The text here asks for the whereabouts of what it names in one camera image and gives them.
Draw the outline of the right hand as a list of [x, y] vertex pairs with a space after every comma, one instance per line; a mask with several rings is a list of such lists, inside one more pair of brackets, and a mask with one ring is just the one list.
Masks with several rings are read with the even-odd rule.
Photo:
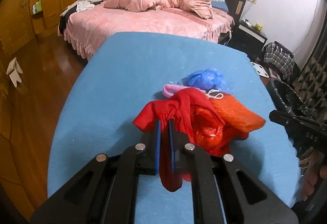
[[303, 187], [301, 189], [301, 199], [306, 201], [314, 193], [318, 178], [326, 180], [326, 165], [318, 165], [319, 151], [314, 150], [309, 159], [307, 170], [304, 174]]

